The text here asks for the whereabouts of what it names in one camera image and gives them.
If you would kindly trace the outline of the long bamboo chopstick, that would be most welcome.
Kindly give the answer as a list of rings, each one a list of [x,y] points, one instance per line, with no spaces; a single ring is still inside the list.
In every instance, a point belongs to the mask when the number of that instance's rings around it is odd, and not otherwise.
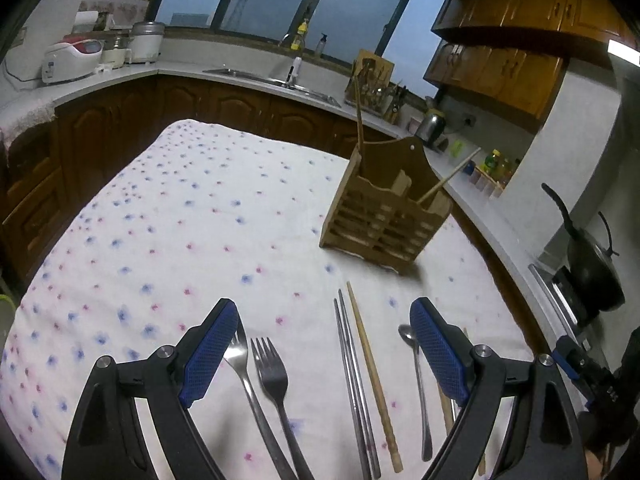
[[[360,339],[364,360],[366,361],[367,365],[374,400],[376,403],[376,407],[378,408],[378,416],[380,416],[381,419],[387,449],[390,453],[390,461],[392,462],[394,473],[399,474],[404,470],[404,464],[402,463],[399,453],[399,448],[395,437],[392,420],[390,419],[390,412],[388,411],[382,382],[380,379],[380,375],[378,374],[378,368],[376,367],[370,340],[368,337],[366,326],[364,326],[363,323],[354,289],[352,288],[352,284],[350,284],[350,282],[346,283],[346,287],[350,304],[352,305],[352,312],[354,312],[354,319],[358,330],[358,336]]]

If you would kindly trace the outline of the metal chopstick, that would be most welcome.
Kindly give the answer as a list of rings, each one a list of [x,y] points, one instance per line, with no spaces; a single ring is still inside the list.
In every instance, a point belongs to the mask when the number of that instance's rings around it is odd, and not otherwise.
[[[355,348],[354,337],[352,336],[352,330],[350,329],[350,323],[348,319],[348,314],[346,310],[345,298],[343,292],[339,290],[337,292],[337,301],[338,305],[341,308],[342,317],[346,330],[346,339],[349,346],[350,354],[352,355],[352,367],[354,368],[355,380],[356,380],[356,388],[359,394],[359,403],[360,403],[360,411],[361,417],[363,421],[364,433],[366,434],[367,440],[367,449],[369,454],[370,466],[372,470],[372,479],[381,478],[381,468],[380,462],[378,461],[378,450],[376,449],[372,425],[371,425],[371,417],[369,414],[366,394],[364,393],[364,388],[362,384],[362,377],[359,369],[359,363],[357,358],[357,351]]]
[[[338,305],[338,301],[336,298],[333,299],[333,304],[337,324],[338,341],[340,342],[341,347],[341,356],[347,385],[350,412],[352,413],[352,424],[354,425],[355,437],[357,442],[362,478],[363,480],[371,480],[372,470],[367,449],[366,434],[364,433],[363,421],[361,417],[359,394],[356,388],[355,373],[354,368],[352,367],[352,355],[350,354],[349,346],[346,339],[346,330],[341,308]]]

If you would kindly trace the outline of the metal spoon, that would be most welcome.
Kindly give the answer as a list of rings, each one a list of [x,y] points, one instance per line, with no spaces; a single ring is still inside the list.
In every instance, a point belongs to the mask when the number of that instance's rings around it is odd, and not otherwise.
[[[418,388],[421,411],[421,458],[424,462],[428,462],[433,457],[433,441],[430,424],[428,423],[426,396],[420,365],[420,347],[418,341],[416,340],[416,334],[409,324],[400,324],[398,326],[398,334],[400,338],[405,341],[406,344],[408,344],[412,351],[414,371],[416,372],[416,388]]]

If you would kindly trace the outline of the short bamboo chopstick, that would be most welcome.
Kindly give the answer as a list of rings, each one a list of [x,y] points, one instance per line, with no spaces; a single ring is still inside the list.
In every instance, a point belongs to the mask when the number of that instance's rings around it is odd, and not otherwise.
[[[446,175],[446,177],[441,178],[432,188],[430,188],[424,195],[422,195],[416,203],[421,206],[432,196],[436,195],[449,180],[451,180],[458,172],[466,167],[466,165],[473,159],[474,156],[480,154],[481,150],[481,148],[477,148],[476,150],[472,151],[471,154],[466,156],[465,159],[462,159],[462,161],[459,162],[457,166],[455,166],[454,169]]]

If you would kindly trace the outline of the dish rack with utensils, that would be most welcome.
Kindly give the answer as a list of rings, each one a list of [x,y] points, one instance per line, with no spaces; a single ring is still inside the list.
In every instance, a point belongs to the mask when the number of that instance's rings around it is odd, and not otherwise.
[[[382,56],[361,49],[352,63],[352,72],[345,89],[345,102],[356,106],[356,89],[359,89],[362,110],[397,125],[408,89],[390,81],[394,67],[394,63]]]

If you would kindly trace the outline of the kitchen sink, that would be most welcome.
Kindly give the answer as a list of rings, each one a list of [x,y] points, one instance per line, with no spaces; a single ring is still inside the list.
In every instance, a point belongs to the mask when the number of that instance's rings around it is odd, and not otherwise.
[[[228,67],[210,68],[209,70],[204,70],[204,73],[218,75],[218,76],[232,77],[235,79],[261,82],[262,84],[269,84],[270,86],[273,86],[273,87],[288,89],[288,90],[297,92],[299,94],[302,94],[303,96],[308,96],[308,98],[311,98],[326,104],[330,104],[335,107],[341,107],[341,104],[337,102],[337,100],[334,99],[333,96],[329,96],[328,94],[324,94],[316,90],[308,89],[306,87],[300,86],[299,84],[296,84],[295,82],[291,82],[287,80],[274,79],[266,76],[259,76],[256,74],[243,72],[242,70],[234,70],[233,68],[228,68]]]

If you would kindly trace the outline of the gas stove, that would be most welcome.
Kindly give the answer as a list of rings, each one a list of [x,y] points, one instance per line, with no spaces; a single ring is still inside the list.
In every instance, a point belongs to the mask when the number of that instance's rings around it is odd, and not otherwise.
[[[541,287],[548,301],[552,305],[555,316],[563,325],[567,336],[570,336],[576,344],[579,344],[585,352],[592,350],[592,345],[587,338],[585,330],[578,326],[578,319],[570,308],[565,296],[561,292],[560,285],[553,281],[553,276],[547,270],[536,266],[535,263],[529,263],[529,271],[532,272],[536,282]]]

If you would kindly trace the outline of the left metal fork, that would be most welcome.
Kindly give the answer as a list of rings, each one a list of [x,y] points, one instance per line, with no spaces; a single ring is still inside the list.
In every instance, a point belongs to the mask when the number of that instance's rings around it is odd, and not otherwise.
[[[240,378],[240,382],[244,388],[244,392],[247,397],[248,404],[250,404],[250,409],[254,415],[258,430],[262,436],[262,440],[265,443],[273,465],[276,467],[279,477],[282,480],[296,480],[296,474],[282,452],[280,445],[269,426],[269,422],[266,419],[264,411],[259,404],[253,385],[250,382],[250,376],[248,376],[247,371],[248,342],[241,321],[238,322],[238,327],[231,338],[228,348],[224,352],[224,360]]]

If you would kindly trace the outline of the metal fork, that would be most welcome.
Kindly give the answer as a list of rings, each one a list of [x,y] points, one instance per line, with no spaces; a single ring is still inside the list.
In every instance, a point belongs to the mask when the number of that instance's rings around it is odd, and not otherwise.
[[[288,373],[276,347],[269,338],[255,338],[250,341],[250,348],[254,354],[254,362],[260,384],[269,399],[276,406],[280,423],[288,442],[293,464],[298,478],[312,480],[312,474],[302,450],[299,447],[292,430],[288,414],[286,414],[284,399],[288,391]]]
[[[253,385],[250,382],[250,376],[248,376],[247,371],[248,342],[241,321],[238,322],[238,327],[231,338],[228,348],[224,352],[224,360],[240,378],[240,382],[244,388],[244,392],[247,397],[248,404],[250,404],[250,409],[254,415],[258,430],[262,436],[262,440],[265,443],[273,465],[276,467],[279,477],[282,480],[296,480],[296,474],[282,452],[280,445],[269,426],[269,422],[266,419],[264,411],[259,404]]]

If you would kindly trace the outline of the right metal fork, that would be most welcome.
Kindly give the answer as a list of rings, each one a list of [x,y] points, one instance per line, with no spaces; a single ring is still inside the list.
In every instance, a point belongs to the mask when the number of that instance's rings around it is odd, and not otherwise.
[[[269,338],[255,338],[250,341],[250,348],[254,354],[254,362],[260,384],[269,399],[276,406],[280,423],[288,442],[293,464],[298,478],[312,480],[312,474],[302,450],[299,447],[292,430],[288,414],[286,414],[284,399],[288,391],[288,373],[276,347]]]

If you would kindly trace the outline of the white floral tablecloth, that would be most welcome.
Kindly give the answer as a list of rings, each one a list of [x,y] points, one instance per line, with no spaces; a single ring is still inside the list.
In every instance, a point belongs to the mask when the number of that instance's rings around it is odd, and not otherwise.
[[[43,260],[3,350],[1,409],[36,471],[56,479],[93,363],[144,359],[200,324],[220,298],[247,336],[269,338],[288,371],[285,406],[318,479],[357,479],[333,299],[354,289],[404,464],[425,472],[410,348],[398,335],[416,298],[505,358],[532,352],[484,258],[448,219],[405,275],[323,249],[344,159],[182,120],[81,209]],[[446,436],[420,362],[434,445]]]

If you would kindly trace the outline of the green yellow oil bottle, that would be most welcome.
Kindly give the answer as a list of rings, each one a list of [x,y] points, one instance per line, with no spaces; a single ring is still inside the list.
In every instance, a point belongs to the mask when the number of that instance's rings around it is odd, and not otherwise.
[[[482,169],[488,177],[505,188],[511,181],[515,170],[520,166],[521,161],[516,158],[514,160],[506,158],[500,151],[493,150],[483,162]]]

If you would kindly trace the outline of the wooden utensil holder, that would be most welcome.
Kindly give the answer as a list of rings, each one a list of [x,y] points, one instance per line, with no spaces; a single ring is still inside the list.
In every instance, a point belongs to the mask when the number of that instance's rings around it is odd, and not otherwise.
[[[319,246],[404,273],[454,208],[414,136],[362,142],[335,192]]]

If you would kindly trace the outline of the steel kettle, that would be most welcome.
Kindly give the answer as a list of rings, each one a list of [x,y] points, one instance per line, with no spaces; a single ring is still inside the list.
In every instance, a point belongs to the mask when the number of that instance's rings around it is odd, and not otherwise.
[[[424,115],[414,135],[422,141],[426,148],[432,148],[435,141],[444,132],[446,122],[445,114],[441,110],[431,107]]]

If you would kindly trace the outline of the upper wooden cabinets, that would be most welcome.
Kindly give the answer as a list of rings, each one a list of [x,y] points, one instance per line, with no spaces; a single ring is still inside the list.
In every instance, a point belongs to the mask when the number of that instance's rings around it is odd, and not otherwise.
[[[610,41],[639,44],[608,0],[445,0],[432,31],[440,43],[425,80],[531,133],[570,60],[606,67]]]

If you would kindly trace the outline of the white red rice cooker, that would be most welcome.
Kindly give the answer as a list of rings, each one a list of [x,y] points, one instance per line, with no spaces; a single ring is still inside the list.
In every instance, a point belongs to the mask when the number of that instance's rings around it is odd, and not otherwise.
[[[102,58],[103,44],[95,39],[61,41],[44,52],[41,80],[44,84],[73,81],[93,74]]]

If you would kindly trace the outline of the silver pot cooker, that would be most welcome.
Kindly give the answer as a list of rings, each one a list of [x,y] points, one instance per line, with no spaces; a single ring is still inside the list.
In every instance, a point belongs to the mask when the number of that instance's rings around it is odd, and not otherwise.
[[[160,56],[160,45],[165,33],[162,22],[133,24],[129,34],[130,63],[154,63]]]

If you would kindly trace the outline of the white faucet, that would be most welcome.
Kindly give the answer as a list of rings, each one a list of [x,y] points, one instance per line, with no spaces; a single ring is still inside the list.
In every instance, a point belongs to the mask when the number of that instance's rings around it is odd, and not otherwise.
[[[294,58],[290,69],[288,70],[288,76],[286,76],[285,84],[288,87],[294,87],[297,84],[297,78],[299,76],[300,66],[302,66],[303,59],[300,56]]]

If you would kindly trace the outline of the yellow soap bottle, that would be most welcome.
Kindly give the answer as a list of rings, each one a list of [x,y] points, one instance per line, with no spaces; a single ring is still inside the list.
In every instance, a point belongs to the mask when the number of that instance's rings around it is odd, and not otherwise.
[[[290,49],[295,52],[303,52],[305,50],[305,41],[308,32],[309,20],[304,18],[297,27],[294,39],[291,42]]]

